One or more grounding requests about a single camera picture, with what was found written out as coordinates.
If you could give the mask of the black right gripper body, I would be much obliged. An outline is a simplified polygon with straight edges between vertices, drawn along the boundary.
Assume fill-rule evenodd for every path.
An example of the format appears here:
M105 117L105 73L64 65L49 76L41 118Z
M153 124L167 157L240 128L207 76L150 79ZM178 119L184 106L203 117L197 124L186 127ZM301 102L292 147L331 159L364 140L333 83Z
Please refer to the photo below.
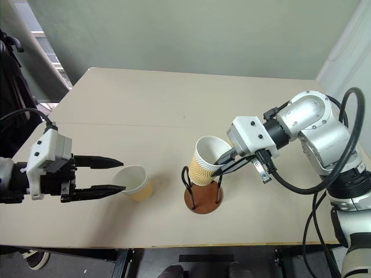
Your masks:
M246 161L247 163L249 163L253 159L258 158L255 153L238 152L236 148L233 148L233 151L234 151L234 163L240 163L243 161Z

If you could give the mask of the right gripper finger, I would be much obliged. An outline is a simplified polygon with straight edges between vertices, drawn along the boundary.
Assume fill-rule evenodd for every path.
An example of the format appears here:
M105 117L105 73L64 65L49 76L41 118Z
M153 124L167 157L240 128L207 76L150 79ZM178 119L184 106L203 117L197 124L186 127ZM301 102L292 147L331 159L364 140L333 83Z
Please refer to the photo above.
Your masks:
M225 165L230 161L233 161L236 156L237 151L235 150L235 148L231 148L216 160L215 165Z
M228 174L228 173L235 172L246 164L248 164L246 161L243 161L243 162L240 162L240 163L234 163L234 161L230 161L229 163L225 164L224 166L221 166L218 170L216 170L212 174L212 176L217 177L217 176L221 176L221 175L225 175L225 174Z

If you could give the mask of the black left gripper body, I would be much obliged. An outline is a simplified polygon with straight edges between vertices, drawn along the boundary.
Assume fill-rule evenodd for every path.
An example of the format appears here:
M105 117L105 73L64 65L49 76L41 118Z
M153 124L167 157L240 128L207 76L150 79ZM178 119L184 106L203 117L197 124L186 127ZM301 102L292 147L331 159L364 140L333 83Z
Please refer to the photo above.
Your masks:
M62 203L76 202L75 171L77 170L74 155L54 173L47 172L41 176L41 193L60 196Z

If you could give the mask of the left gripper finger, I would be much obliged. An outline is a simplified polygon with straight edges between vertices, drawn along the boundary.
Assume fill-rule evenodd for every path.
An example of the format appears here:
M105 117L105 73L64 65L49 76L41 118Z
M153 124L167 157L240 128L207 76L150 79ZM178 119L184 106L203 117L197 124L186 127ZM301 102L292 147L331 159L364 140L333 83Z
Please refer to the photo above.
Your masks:
M95 200L102 199L120 193L126 189L125 186L117 185L94 185L90 188L76 189L73 200Z
M89 167L91 169L110 169L123 166L123 163L112 158L102 156L74 156L77 167Z

